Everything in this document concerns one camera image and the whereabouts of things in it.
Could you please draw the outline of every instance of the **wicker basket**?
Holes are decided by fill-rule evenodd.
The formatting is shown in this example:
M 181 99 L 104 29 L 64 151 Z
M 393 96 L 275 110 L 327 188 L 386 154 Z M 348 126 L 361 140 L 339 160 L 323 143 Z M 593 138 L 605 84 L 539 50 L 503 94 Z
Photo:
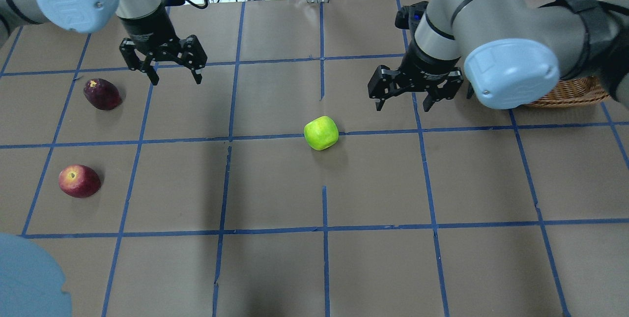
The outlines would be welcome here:
M 546 96 L 527 104 L 528 107 L 562 108 L 598 104 L 609 94 L 603 90 L 596 77 L 559 80 Z

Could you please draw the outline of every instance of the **dark red apple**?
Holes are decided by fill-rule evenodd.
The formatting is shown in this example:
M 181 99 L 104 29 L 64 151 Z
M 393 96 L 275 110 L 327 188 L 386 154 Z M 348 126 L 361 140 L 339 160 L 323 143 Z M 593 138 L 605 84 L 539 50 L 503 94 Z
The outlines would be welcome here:
M 92 78 L 86 82 L 83 94 L 92 106 L 103 111 L 110 111 L 122 103 L 116 86 L 104 78 Z
M 59 173 L 59 188 L 74 198 L 87 198 L 101 188 L 101 179 L 90 167 L 70 165 Z

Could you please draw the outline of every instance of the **blue tape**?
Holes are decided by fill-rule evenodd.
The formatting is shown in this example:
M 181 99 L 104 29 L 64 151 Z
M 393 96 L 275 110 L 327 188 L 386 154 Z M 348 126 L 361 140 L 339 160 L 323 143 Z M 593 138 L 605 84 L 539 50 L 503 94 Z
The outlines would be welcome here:
M 128 71 L 129 68 L 92 68 L 92 69 L 81 69 L 79 73 L 99 73 L 105 71 Z
M 319 61 L 320 63 L 320 75 L 321 75 L 321 98 L 319 100 L 323 100 L 323 97 L 325 97 L 325 67 L 323 65 L 324 61 L 325 61 L 325 48 L 324 48 L 324 36 L 323 36 L 323 4 L 320 3 L 319 4 L 319 44 L 320 44 L 320 50 L 319 50 L 319 59 L 321 59 Z
M 240 66 L 240 47 L 242 46 L 242 29 L 245 22 L 245 3 L 240 7 L 240 22 L 238 25 L 238 46 L 236 47 L 236 64 L 234 64 L 234 82 L 231 88 L 231 107 L 229 109 L 229 141 L 234 136 L 234 113 L 236 109 L 236 93 L 238 92 L 238 69 Z
M 52 147 L 52 144 L 0 145 L 0 149 L 30 149 L 37 147 Z
M 437 272 L 439 275 L 439 286 L 441 288 L 441 299 L 443 303 L 443 313 L 445 317 L 450 317 L 450 308 L 448 306 L 448 297 L 445 289 L 445 277 L 443 275 L 443 263 L 441 258 L 441 246 L 439 244 L 439 236 L 438 236 L 438 223 L 436 220 L 436 214 L 434 212 L 434 202 L 432 196 L 432 187 L 430 184 L 430 174 L 429 174 L 429 163 L 426 158 L 426 148 L 424 143 L 423 136 L 423 128 L 422 128 L 422 120 L 420 119 L 420 114 L 417 111 L 417 97 L 415 93 L 413 93 L 413 111 L 415 112 L 415 122 L 417 123 L 418 135 L 420 137 L 420 152 L 422 153 L 422 165 L 424 170 L 424 180 L 426 182 L 426 191 L 429 199 L 429 209 L 430 209 L 430 223 L 432 225 L 433 230 L 433 240 L 434 240 L 434 256 L 436 259 Z
M 11 44 L 11 49 L 9 50 L 9 53 L 6 56 L 6 59 L 4 60 L 4 64 L 2 65 L 2 70 L 0 70 L 0 77 L 2 77 L 2 75 L 4 75 L 4 72 L 6 71 L 6 67 L 9 65 L 9 60 L 11 59 L 11 56 L 13 55 L 13 51 L 15 50 L 15 46 L 18 45 L 18 40 L 20 39 L 20 35 L 22 35 L 22 30 L 24 29 L 24 26 L 20 26 L 20 29 L 18 30 L 17 35 L 15 35 L 15 39 L 13 40 L 13 44 Z
M 250 65 L 250 64 L 275 64 L 278 62 L 302 62 L 302 61 L 313 61 L 319 58 L 295 58 L 295 59 L 263 59 L 263 60 L 244 60 L 240 61 L 241 65 Z
M 515 115 L 513 111 L 509 110 L 509 116 L 513 125 L 513 132 L 515 133 L 515 138 L 517 141 L 517 147 L 519 149 L 519 154 L 522 158 L 522 165 L 524 166 L 524 170 L 526 173 L 526 180 L 528 181 L 528 187 L 531 191 L 531 197 L 533 198 L 533 205 L 535 206 L 535 211 L 537 212 L 537 219 L 542 230 L 542 238 L 544 240 L 544 246 L 546 247 L 546 254 L 548 254 L 548 261 L 550 263 L 550 270 L 552 271 L 553 279 L 555 280 L 555 287 L 557 288 L 557 294 L 559 295 L 559 302 L 561 304 L 562 311 L 566 317 L 570 317 L 570 313 L 568 311 L 568 306 L 566 305 L 566 299 L 564 298 L 564 291 L 561 288 L 561 282 L 559 281 L 559 274 L 557 273 L 557 266 L 555 265 L 555 258 L 552 254 L 552 249 L 550 248 L 550 241 L 548 240 L 548 234 L 546 233 L 546 227 L 544 225 L 544 219 L 542 216 L 542 210 L 539 208 L 539 201 L 537 199 L 537 192 L 535 192 L 535 185 L 533 185 L 533 178 L 531 176 L 531 171 L 528 167 L 528 161 L 526 160 L 526 153 L 524 151 L 524 146 L 522 145 L 522 139 L 519 136 L 519 130 L 517 126 L 517 122 L 515 119 Z
M 166 143 L 201 143 L 201 142 L 226 142 L 229 140 L 226 136 L 217 138 L 179 138 L 179 139 L 152 139 L 143 140 L 143 144 L 166 144 Z
M 484 127 L 436 127 L 422 129 L 423 133 L 437 133 L 447 131 L 485 131 L 485 130 L 504 130 L 513 129 L 512 126 L 484 126 Z
M 323 289 L 325 316 L 330 317 L 330 246 L 328 245 L 328 187 L 321 190 L 323 198 Z
M 325 57 L 326 60 L 349 60 L 349 59 L 377 59 L 377 58 L 401 58 L 404 53 L 395 54 L 375 54 L 375 55 L 351 55 L 346 57 Z
M 155 70 L 159 68 L 159 63 L 155 63 Z M 114 280 L 114 275 L 116 274 L 116 264 L 117 257 L 120 252 L 120 245 L 122 243 L 122 238 L 124 237 L 124 225 L 126 224 L 126 216 L 129 210 L 129 202 L 131 200 L 131 195 L 133 193 L 133 184 L 135 183 L 135 175 L 138 170 L 138 163 L 140 162 L 140 153 L 142 151 L 142 140 L 144 138 L 144 131 L 146 130 L 146 119 L 148 118 L 148 110 L 150 109 L 151 97 L 153 96 L 153 84 L 150 84 L 148 87 L 148 94 L 146 95 L 146 103 L 144 104 L 144 114 L 142 117 L 142 126 L 140 127 L 140 137 L 138 142 L 137 150 L 135 151 L 135 159 L 133 160 L 133 167 L 131 170 L 131 176 L 129 179 L 129 186 L 126 192 L 126 199 L 124 199 L 124 208 L 122 212 L 122 218 L 120 219 L 120 227 L 118 228 L 117 239 L 116 239 L 116 247 L 114 248 L 114 255 L 112 258 L 112 267 L 110 268 L 110 275 L 107 279 L 107 288 L 105 290 L 105 297 L 103 301 L 103 312 L 101 313 L 101 317 L 106 317 L 107 308 L 110 303 L 110 295 L 112 293 L 112 285 Z
M 23 238 L 28 239 L 52 239 L 52 238 L 113 238 L 117 237 L 114 232 L 89 232 L 89 233 L 38 233 L 38 234 L 22 234 Z
M 368 131 L 340 131 L 340 136 L 353 135 L 382 135 L 382 134 L 415 134 L 417 129 L 394 129 L 394 130 L 368 130 Z
M 625 160 L 625 166 L 629 170 L 629 158 L 627 158 L 627 151 L 625 151 L 625 147 L 623 146 L 622 140 L 620 140 L 620 135 L 618 134 L 618 131 L 616 130 L 616 126 L 614 122 L 611 120 L 611 115 L 609 115 L 607 106 L 605 106 L 604 103 L 601 103 L 600 106 L 602 107 L 602 111 L 605 113 L 605 117 L 607 118 L 608 123 L 606 125 L 611 127 L 611 132 L 614 133 L 614 138 L 616 138 L 616 142 L 618 143 L 618 149 L 620 150 L 620 153 L 623 156 L 623 160 Z
M 508 228 L 508 227 L 534 227 L 539 221 L 500 221 L 496 223 L 451 223 L 439 224 L 439 228 Z
M 46 71 L 19 71 L 16 73 L 4 73 L 6 77 L 16 77 L 22 75 L 51 75 L 51 74 L 72 74 L 76 70 L 46 70 Z
M 573 219 L 544 221 L 544 225 L 597 225 L 597 224 L 627 224 L 629 218 L 616 219 Z
M 285 139 L 303 138 L 304 134 L 272 134 L 272 135 L 243 135 L 233 136 L 232 140 L 261 140 L 261 139 Z
M 83 58 L 85 58 L 85 52 L 87 51 L 87 46 L 89 44 L 89 40 L 92 37 L 91 33 L 87 35 L 85 38 L 85 44 L 83 44 L 83 50 L 81 51 L 81 56 L 79 57 L 79 62 L 77 63 L 76 70 L 74 70 L 74 78 L 72 78 L 72 83 L 70 84 L 70 89 L 68 90 L 67 95 L 65 96 L 65 103 L 63 104 L 63 109 L 61 110 L 61 115 L 59 116 L 59 122 L 57 122 L 57 128 L 55 130 L 55 135 L 52 138 L 52 144 L 50 150 L 48 151 L 48 156 L 46 158 L 46 162 L 43 165 L 43 169 L 41 170 L 40 180 L 37 183 L 37 188 L 35 190 L 35 194 L 33 196 L 33 201 L 31 202 L 31 207 L 29 208 L 29 213 L 27 214 L 27 219 L 24 222 L 24 227 L 22 228 L 22 234 L 27 234 L 29 230 L 29 225 L 31 223 L 31 219 L 33 218 L 33 212 L 35 206 L 37 205 L 37 199 L 39 198 L 39 194 L 41 191 L 41 185 L 43 184 L 43 179 L 46 176 L 46 172 L 48 171 L 48 166 L 50 164 L 50 158 L 52 158 L 52 151 L 54 150 L 54 145 L 57 142 L 57 138 L 59 137 L 59 132 L 61 131 L 61 124 L 63 124 L 63 118 L 65 117 L 65 112 L 68 109 L 68 105 L 70 104 L 70 97 L 72 97 L 72 90 L 74 90 L 74 84 L 76 84 L 76 78 L 79 73 L 79 69 L 81 68 L 81 64 L 83 63 Z

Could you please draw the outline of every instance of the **blue tape grid line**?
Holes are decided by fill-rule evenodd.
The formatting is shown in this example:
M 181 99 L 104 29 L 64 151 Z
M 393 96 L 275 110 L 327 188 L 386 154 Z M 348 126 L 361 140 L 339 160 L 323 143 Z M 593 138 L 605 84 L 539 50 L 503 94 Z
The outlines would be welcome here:
M 398 6 L 398 10 L 402 9 L 402 3 L 400 0 L 396 0 L 396 4 Z M 406 38 L 406 31 L 402 30 L 402 36 L 404 40 L 404 48 L 408 50 L 408 40 Z M 415 122 L 417 124 L 416 132 L 419 136 L 420 140 L 420 152 L 422 153 L 422 166 L 424 171 L 424 181 L 426 183 L 426 192 L 429 199 L 429 210 L 430 210 L 430 225 L 433 230 L 433 243 L 434 243 L 434 258 L 436 260 L 436 268 L 437 274 L 439 277 L 439 288 L 441 290 L 441 299 L 443 304 L 443 314 L 445 317 L 450 317 L 450 308 L 448 306 L 448 295 L 445 288 L 445 277 L 443 275 L 443 263 L 441 259 L 441 246 L 439 244 L 439 225 L 436 220 L 436 214 L 434 212 L 434 202 L 432 196 L 432 187 L 430 184 L 430 174 L 429 174 L 429 163 L 426 158 L 426 147 L 424 143 L 424 129 L 422 127 L 422 120 L 420 119 L 420 113 L 417 110 L 417 97 L 415 93 L 412 95 L 413 99 L 413 113 L 415 113 Z
M 629 122 L 612 122 L 613 126 L 629 126 Z M 582 123 L 582 124 L 535 124 L 518 126 L 519 129 L 553 129 L 553 128 L 569 128 L 569 127 L 601 127 L 609 126 L 610 123 Z M 422 129 L 423 133 L 438 132 L 457 132 L 457 131 L 492 131 L 492 130 L 513 130 L 513 126 L 479 126 L 479 127 L 438 127 Z M 341 131 L 340 136 L 355 135 L 382 135 L 382 134 L 415 134 L 417 129 L 389 129 L 375 131 Z M 283 139 L 283 138 L 301 138 L 302 133 L 293 134 L 268 134 L 268 135 L 243 135 L 232 136 L 231 140 L 237 142 L 241 140 L 260 140 L 260 139 Z M 12 144 L 0 145 L 2 149 L 26 149 L 34 147 L 73 147 L 73 146 L 108 146 L 108 145 L 136 145 L 143 144 L 164 144 L 164 143 L 197 143 L 197 142 L 226 142 L 229 141 L 228 136 L 219 136 L 216 138 L 173 138 L 173 139 L 152 139 L 152 140 L 119 140 L 110 142 L 81 142 L 81 143 L 47 143 L 47 144 Z
M 6 71 L 6 66 L 9 65 L 9 60 L 11 59 L 11 55 L 13 55 L 13 51 L 15 50 L 15 46 L 18 44 L 18 40 L 20 39 L 20 35 L 22 35 L 22 30 L 24 29 L 23 26 L 20 26 L 20 29 L 18 30 L 18 33 L 15 35 L 15 39 L 13 40 L 13 44 L 11 44 L 11 49 L 9 50 L 9 54 L 6 56 L 6 59 L 4 60 L 4 64 L 2 65 L 2 70 L 0 70 L 0 77 L 2 77 L 2 75 L 4 75 L 4 72 Z
M 216 268 L 214 270 L 214 292 L 212 296 L 212 316 L 216 317 L 218 309 L 218 279 L 221 276 L 223 259 L 223 238 L 225 237 L 225 214 L 227 212 L 227 190 L 229 188 L 229 172 L 231 167 L 231 145 L 227 147 L 227 164 L 225 165 L 225 181 L 223 182 L 223 203 L 221 207 L 220 230 L 218 230 L 218 248 L 216 249 Z
M 544 246 L 546 247 L 546 254 L 548 254 L 548 261 L 550 263 L 550 270 L 552 271 L 553 279 L 555 280 L 555 287 L 557 288 L 557 294 L 559 295 L 559 302 L 561 304 L 562 311 L 565 317 L 570 317 L 570 312 L 568 311 L 568 306 L 566 305 L 566 299 L 564 297 L 564 291 L 561 288 L 561 282 L 559 280 L 559 273 L 557 273 L 557 266 L 555 265 L 555 258 L 552 254 L 552 248 L 550 247 L 550 241 L 548 240 L 548 234 L 546 233 L 546 225 L 544 224 L 544 219 L 542 216 L 542 210 L 539 208 L 539 201 L 537 199 L 537 192 L 535 192 L 535 185 L 533 184 L 533 178 L 531 176 L 531 171 L 528 167 L 528 161 L 526 160 L 526 153 L 524 150 L 524 146 L 522 145 L 522 139 L 519 135 L 519 129 L 517 126 L 516 118 L 513 114 L 512 110 L 509 110 L 509 115 L 513 124 L 513 132 L 515 133 L 515 138 L 517 141 L 517 147 L 519 148 L 519 153 L 522 158 L 522 165 L 524 166 L 524 170 L 526 172 L 526 180 L 528 180 L 528 187 L 531 191 L 531 196 L 533 198 L 533 205 L 535 206 L 535 211 L 537 212 L 537 219 L 539 222 L 539 226 L 542 230 L 542 238 L 544 240 Z
M 234 125 L 234 113 L 236 110 L 236 93 L 238 91 L 238 69 L 240 67 L 240 48 L 242 46 L 242 30 L 245 22 L 245 3 L 242 2 L 240 6 L 240 22 L 238 22 L 238 44 L 236 46 L 236 64 L 234 65 L 234 81 L 231 89 L 231 107 L 229 111 L 229 137 L 227 140 L 231 143 L 234 140 L 233 125 Z M 229 190 L 229 172 L 231 168 L 231 145 L 227 148 L 227 164 L 225 165 L 225 181 L 223 183 L 223 203 L 221 207 L 221 222 L 220 230 L 225 230 L 225 216 L 227 213 L 227 196 Z M 216 248 L 216 268 L 214 270 L 214 292 L 212 296 L 212 317 L 216 317 L 216 311 L 218 310 L 218 293 L 219 284 L 218 279 L 221 276 L 221 262 L 223 259 L 223 238 L 224 233 L 218 236 L 218 247 Z
M 321 74 L 321 98 L 319 100 L 323 100 L 323 98 L 325 97 L 325 67 L 324 67 L 324 62 L 325 62 L 325 48 L 324 48 L 324 37 L 323 37 L 323 3 L 319 3 L 319 67 L 320 67 L 320 74 Z
M 79 74 L 79 70 L 81 68 L 81 64 L 83 63 L 83 58 L 85 57 L 85 52 L 87 51 L 87 45 L 89 44 L 89 40 L 92 37 L 91 34 L 88 34 L 85 38 L 85 44 L 83 45 L 83 50 L 81 51 L 81 57 L 79 58 L 79 62 L 77 63 L 76 70 L 74 71 L 74 77 L 72 78 L 72 82 L 70 83 L 70 89 L 68 90 L 67 95 L 65 96 L 65 103 L 63 104 L 63 109 L 61 110 L 61 115 L 59 116 L 59 122 L 57 122 L 57 128 L 55 130 L 55 135 L 52 138 L 52 147 L 50 147 L 48 151 L 48 156 L 46 157 L 46 162 L 43 165 L 43 169 L 41 170 L 40 180 L 37 184 L 37 189 L 35 190 L 35 194 L 33 196 L 33 201 L 31 202 L 31 207 L 29 208 L 29 213 L 27 214 L 27 219 L 24 222 L 24 227 L 22 228 L 22 234 L 26 234 L 27 230 L 29 230 L 29 224 L 31 223 L 31 218 L 33 217 L 33 212 L 35 209 L 35 205 L 37 204 L 37 199 L 39 198 L 39 194 L 41 191 L 41 185 L 43 184 L 43 180 L 46 176 L 46 171 L 48 169 L 48 165 L 50 163 L 50 158 L 52 158 L 52 151 L 54 150 L 54 144 L 57 143 L 57 138 L 59 137 L 59 132 L 61 131 L 61 124 L 63 123 L 63 118 L 65 117 L 65 113 L 68 109 L 68 105 L 70 104 L 70 97 L 72 97 L 72 90 L 74 90 L 74 85 L 76 84 L 76 78 Z M 5 66 L 8 64 L 9 57 L 7 57 L 7 61 L 5 61 Z
M 569 225 L 609 225 L 629 224 L 629 218 L 616 219 L 573 219 L 573 220 L 549 220 L 539 221 L 498 221 L 492 223 L 443 223 L 438 224 L 439 229 L 458 228 L 507 228 L 507 227 L 536 227 L 541 224 L 548 226 Z M 295 227 L 295 228 L 270 228 L 270 229 L 239 229 L 239 230 L 196 230 L 196 231 L 147 231 L 124 232 L 123 237 L 169 237 L 169 236 L 218 236 L 239 234 L 281 234 L 297 232 L 332 232 L 332 231 L 383 231 L 383 230 L 432 230 L 432 224 L 407 224 L 407 225 L 357 225 L 339 227 Z M 115 238 L 117 232 L 85 232 L 85 233 L 38 233 L 22 234 L 23 238 L 57 239 L 57 238 Z
M 159 69 L 159 65 L 155 64 L 155 69 Z M 144 131 L 146 130 L 146 119 L 148 118 L 148 110 L 150 109 L 151 97 L 153 95 L 153 84 L 148 87 L 148 94 L 146 95 L 146 103 L 144 104 L 144 115 L 142 117 L 142 127 L 140 128 L 140 137 L 137 149 L 135 151 L 135 159 L 133 160 L 133 167 L 131 171 L 131 177 L 129 179 L 129 186 L 126 192 L 126 198 L 124 199 L 124 209 L 122 212 L 122 218 L 120 219 L 120 227 L 116 236 L 116 247 L 114 249 L 114 255 L 112 258 L 112 267 L 110 269 L 110 276 L 107 280 L 107 289 L 105 290 L 105 297 L 103 301 L 103 312 L 101 317 L 107 315 L 107 308 L 109 306 L 110 295 L 112 293 L 112 285 L 114 274 L 116 274 L 117 257 L 120 252 L 120 245 L 122 238 L 124 237 L 124 225 L 126 224 L 126 215 L 129 210 L 129 201 L 131 200 L 131 194 L 133 192 L 133 183 L 135 183 L 135 174 L 137 173 L 138 163 L 140 162 L 140 152 L 142 151 L 142 140 L 144 138 Z
M 330 247 L 328 245 L 328 187 L 321 190 L 323 197 L 323 290 L 325 317 L 330 317 Z
M 609 127 L 611 127 L 611 132 L 614 134 L 614 138 L 616 139 L 616 142 L 618 143 L 618 149 L 620 150 L 620 153 L 622 154 L 623 159 L 625 160 L 625 165 L 626 165 L 627 169 L 629 170 L 629 158 L 627 158 L 627 151 L 625 151 L 625 147 L 623 146 L 623 142 L 622 142 L 622 140 L 620 140 L 620 135 L 618 134 L 618 131 L 616 130 L 616 125 L 611 120 L 611 116 L 609 115 L 609 111 L 607 110 L 607 106 L 605 106 L 604 103 L 601 103 L 600 106 L 602 107 L 602 111 L 604 111 L 605 117 L 607 118 L 607 124 L 606 125 L 609 125 Z

